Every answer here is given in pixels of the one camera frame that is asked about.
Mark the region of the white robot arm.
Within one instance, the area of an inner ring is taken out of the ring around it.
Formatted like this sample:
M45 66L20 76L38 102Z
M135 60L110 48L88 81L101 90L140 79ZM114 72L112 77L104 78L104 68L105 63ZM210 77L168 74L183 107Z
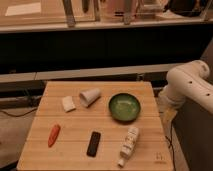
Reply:
M174 108L180 108L190 98L213 114L213 85L206 81L209 75L209 66L202 60L178 65L167 72L167 85L159 97L166 106Z

